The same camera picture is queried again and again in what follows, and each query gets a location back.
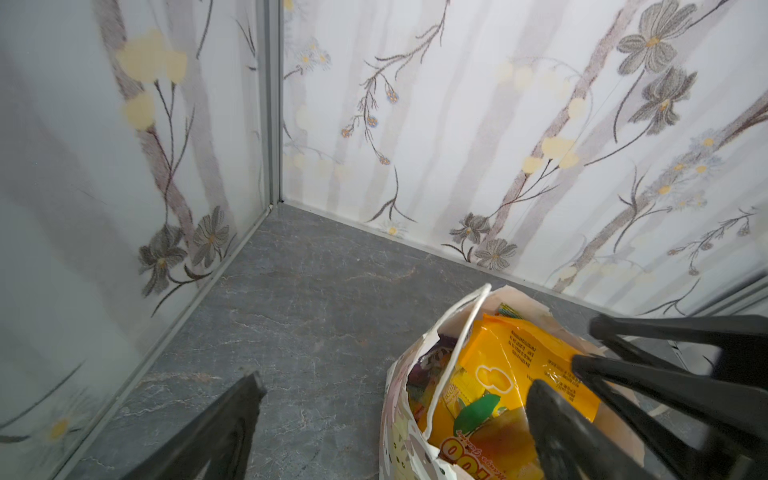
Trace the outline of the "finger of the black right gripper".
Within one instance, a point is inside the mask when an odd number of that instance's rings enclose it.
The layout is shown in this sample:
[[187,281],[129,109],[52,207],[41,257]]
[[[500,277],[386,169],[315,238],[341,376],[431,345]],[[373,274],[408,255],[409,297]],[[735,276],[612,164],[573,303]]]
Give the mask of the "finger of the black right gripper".
[[[678,479],[765,479],[767,391],[686,372],[577,355],[572,371]],[[640,393],[709,428],[694,448],[618,392]]]
[[634,348],[625,336],[692,344],[700,349],[683,359],[689,372],[736,384],[767,382],[767,319],[759,315],[671,319],[599,315],[591,320],[589,333],[631,362],[665,366]]

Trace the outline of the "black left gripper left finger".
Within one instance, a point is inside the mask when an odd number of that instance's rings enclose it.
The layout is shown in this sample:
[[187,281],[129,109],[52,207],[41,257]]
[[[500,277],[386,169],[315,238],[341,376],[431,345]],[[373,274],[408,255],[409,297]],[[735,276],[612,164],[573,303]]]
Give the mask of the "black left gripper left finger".
[[267,390],[258,372],[239,379],[126,479],[243,479]]

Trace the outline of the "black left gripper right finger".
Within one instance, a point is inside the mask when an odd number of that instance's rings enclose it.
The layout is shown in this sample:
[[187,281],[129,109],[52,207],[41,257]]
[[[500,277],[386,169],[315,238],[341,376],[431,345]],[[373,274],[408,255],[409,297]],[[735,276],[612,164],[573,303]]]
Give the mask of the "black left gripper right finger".
[[652,477],[543,380],[528,391],[526,415],[546,479]]

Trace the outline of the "yellow mango snack bag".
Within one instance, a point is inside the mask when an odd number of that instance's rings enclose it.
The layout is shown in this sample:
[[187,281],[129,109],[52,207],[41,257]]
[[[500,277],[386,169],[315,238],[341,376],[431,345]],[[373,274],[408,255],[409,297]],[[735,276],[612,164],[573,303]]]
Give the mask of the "yellow mango snack bag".
[[484,315],[471,329],[430,419],[439,456],[475,479],[540,479],[526,398],[537,380],[587,420],[600,402],[572,373],[578,350],[523,319]]

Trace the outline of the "white cartoon paper bag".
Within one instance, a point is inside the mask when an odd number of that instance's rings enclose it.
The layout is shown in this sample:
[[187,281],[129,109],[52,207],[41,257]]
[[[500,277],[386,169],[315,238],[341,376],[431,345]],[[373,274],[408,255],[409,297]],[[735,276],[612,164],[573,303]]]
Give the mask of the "white cartoon paper bag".
[[[439,335],[457,339],[450,360],[442,373],[426,415],[430,419],[449,374],[466,345],[471,329],[484,315],[527,320],[578,350],[593,354],[596,347],[562,326],[550,310],[522,291],[505,286],[493,289],[484,285],[451,306],[394,364],[386,380],[385,403],[381,417],[379,475],[383,479],[475,479],[460,467],[439,456],[429,442],[431,430],[414,419],[408,402],[408,375],[419,358],[438,341]],[[589,421],[613,441],[638,465],[644,463],[645,449],[636,434],[600,400],[594,420]]]

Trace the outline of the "purple snack pack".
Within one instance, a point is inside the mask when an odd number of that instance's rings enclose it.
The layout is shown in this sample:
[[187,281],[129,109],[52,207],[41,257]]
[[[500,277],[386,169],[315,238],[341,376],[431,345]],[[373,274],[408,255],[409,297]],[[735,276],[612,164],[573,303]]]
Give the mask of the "purple snack pack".
[[437,383],[453,353],[457,339],[439,335],[437,343],[414,365],[408,375],[406,391],[414,419],[419,422],[427,413]]

